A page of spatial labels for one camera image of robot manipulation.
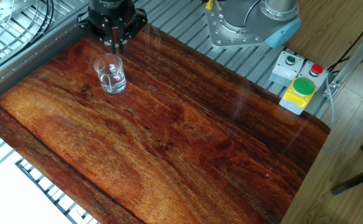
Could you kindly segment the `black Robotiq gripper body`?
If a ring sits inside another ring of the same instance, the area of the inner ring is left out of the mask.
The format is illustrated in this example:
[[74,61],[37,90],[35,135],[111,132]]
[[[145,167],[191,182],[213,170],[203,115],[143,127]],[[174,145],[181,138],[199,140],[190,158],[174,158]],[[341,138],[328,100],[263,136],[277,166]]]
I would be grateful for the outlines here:
[[116,27],[119,18],[128,22],[135,13],[132,0],[89,0],[88,16],[98,27],[104,24],[105,19],[111,22],[112,27]]

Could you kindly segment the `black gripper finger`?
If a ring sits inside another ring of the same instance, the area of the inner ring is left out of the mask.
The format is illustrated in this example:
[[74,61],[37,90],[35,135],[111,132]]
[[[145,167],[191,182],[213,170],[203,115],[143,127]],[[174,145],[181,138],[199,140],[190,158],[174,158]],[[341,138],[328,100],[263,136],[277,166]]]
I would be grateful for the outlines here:
[[140,30],[147,23],[148,18],[146,11],[141,8],[135,9],[134,14],[129,18],[120,17],[118,19],[118,32],[117,32],[117,41],[118,41],[118,50],[119,54],[123,53],[123,46],[125,45],[128,39],[134,38]]
[[116,54],[113,37],[113,21],[109,16],[96,11],[87,11],[77,16],[77,24],[81,30],[95,40],[111,47],[112,54]]

